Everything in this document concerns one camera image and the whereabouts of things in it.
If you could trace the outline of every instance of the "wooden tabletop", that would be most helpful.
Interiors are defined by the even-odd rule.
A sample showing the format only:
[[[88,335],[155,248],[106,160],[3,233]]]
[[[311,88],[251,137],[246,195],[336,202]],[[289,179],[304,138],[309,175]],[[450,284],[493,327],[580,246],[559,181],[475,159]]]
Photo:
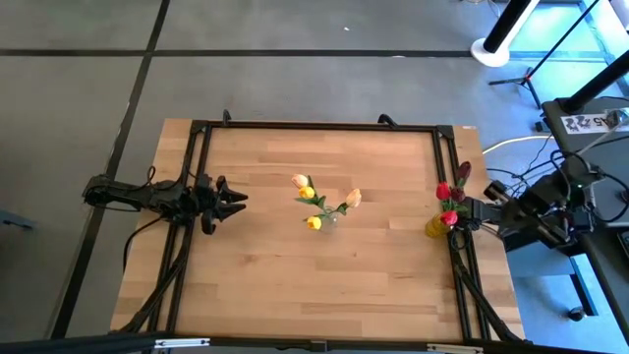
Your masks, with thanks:
[[[166,120],[153,162],[155,181],[179,175],[191,122]],[[473,165],[466,192],[481,198],[487,177],[478,131],[455,127],[455,137],[459,159]],[[249,199],[247,208],[219,223],[212,236],[196,225],[178,333],[461,339],[446,241],[424,235],[427,220],[439,212],[429,134],[214,129],[206,172],[214,179],[225,175],[230,188]],[[340,218],[333,233],[308,230],[303,219],[316,208],[294,201],[294,173],[312,175],[332,205],[354,188],[361,189],[363,202]],[[143,212],[139,225],[154,218]],[[112,328],[126,324],[152,291],[167,229],[158,223],[135,239]],[[523,336],[502,243],[483,231],[474,238],[483,290]],[[165,299],[159,328],[166,322],[169,294]],[[478,336],[469,294],[468,305]]]

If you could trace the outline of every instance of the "yellow tulip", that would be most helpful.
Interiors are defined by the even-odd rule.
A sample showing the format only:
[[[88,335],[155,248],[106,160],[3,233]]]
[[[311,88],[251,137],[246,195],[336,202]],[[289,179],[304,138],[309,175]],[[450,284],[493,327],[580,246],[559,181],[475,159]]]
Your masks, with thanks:
[[[315,196],[315,190],[312,187],[302,187],[299,189],[299,196],[304,199],[311,199]]]
[[[301,189],[304,187],[308,187],[308,177],[304,175],[293,175],[293,178],[291,178],[291,181],[293,181],[293,184],[297,188]]]
[[[321,228],[321,219],[318,216],[311,216],[306,221],[308,228],[311,230],[318,230]]]
[[[357,207],[361,203],[362,198],[363,196],[361,196],[361,190],[355,189],[347,196],[345,204],[347,207]]]

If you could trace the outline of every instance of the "flower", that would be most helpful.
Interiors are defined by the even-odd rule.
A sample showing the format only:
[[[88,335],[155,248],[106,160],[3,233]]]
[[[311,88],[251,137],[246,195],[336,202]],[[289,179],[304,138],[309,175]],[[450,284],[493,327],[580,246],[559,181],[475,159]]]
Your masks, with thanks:
[[[470,161],[461,163],[459,168],[456,170],[456,185],[463,188],[463,186],[465,186],[465,182],[467,182],[468,178],[470,178],[470,173],[472,173],[472,163],[470,163]]]
[[[299,189],[299,196],[303,199],[311,199],[315,196],[315,190],[313,187],[302,187]]]
[[[347,207],[357,207],[361,203],[362,198],[363,196],[361,196],[361,190],[355,189],[349,195],[347,195],[347,198],[345,199],[345,204],[347,205]]]
[[[318,230],[321,228],[321,219],[318,216],[311,216],[306,220],[308,228],[311,230]]]
[[[293,184],[297,188],[301,189],[304,187],[308,187],[308,177],[304,175],[293,175],[293,178],[291,178],[291,181],[293,181]]]
[[[465,200],[465,192],[463,192],[462,188],[452,188],[452,190],[450,191],[450,195],[452,196],[452,201],[456,203],[462,203]]]
[[[445,211],[442,215],[441,215],[441,222],[443,222],[444,224],[448,225],[448,226],[452,226],[456,223],[456,221],[459,219],[459,217],[456,214],[456,211]]]
[[[436,186],[436,197],[440,201],[450,198],[450,186],[448,186],[447,182],[441,182]]]

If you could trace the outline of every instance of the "sticker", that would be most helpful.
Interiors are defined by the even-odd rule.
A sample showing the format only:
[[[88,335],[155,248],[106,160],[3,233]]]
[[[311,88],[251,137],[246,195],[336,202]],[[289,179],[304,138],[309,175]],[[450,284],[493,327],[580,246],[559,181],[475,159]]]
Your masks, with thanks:
[[[607,133],[609,126],[606,123],[604,114],[581,114],[568,117],[561,117],[563,128],[570,135],[572,134],[600,134]],[[629,126],[625,125],[616,132],[629,132]]]

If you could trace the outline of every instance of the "concrete floor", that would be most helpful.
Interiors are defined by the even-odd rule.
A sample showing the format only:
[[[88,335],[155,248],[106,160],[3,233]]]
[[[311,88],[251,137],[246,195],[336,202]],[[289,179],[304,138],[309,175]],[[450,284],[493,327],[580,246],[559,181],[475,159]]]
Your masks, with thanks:
[[[0,48],[144,49],[159,3],[2,2]],[[514,41],[514,54],[548,50],[579,14],[576,6],[539,6]],[[157,47],[467,50],[494,21],[487,3],[455,0],[173,0]],[[580,25],[560,50],[599,48]],[[81,191],[103,170],[140,61],[0,57],[0,207],[38,223],[28,233],[0,226],[0,341],[46,335],[88,212]],[[528,136],[540,115],[529,93],[486,82],[519,77],[536,63],[514,60],[490,69],[470,58],[155,58],[118,179],[143,181],[165,118],[217,119],[224,108],[247,120],[372,122],[385,112],[399,123],[476,125],[485,147]],[[604,67],[597,59],[553,60],[534,83],[541,99],[550,100],[573,93]],[[604,94],[621,92],[614,86]],[[523,171],[542,143],[492,152],[487,166]],[[70,335],[109,328],[122,248],[135,225],[133,214],[106,212]],[[518,266],[526,265],[511,264],[514,271]],[[541,292],[565,294],[553,299],[575,306],[567,279],[515,280],[528,338],[626,350],[600,291],[595,301],[601,316],[579,323],[578,330],[543,305]],[[589,279],[595,280],[591,271]],[[544,324],[550,323],[549,330]]]

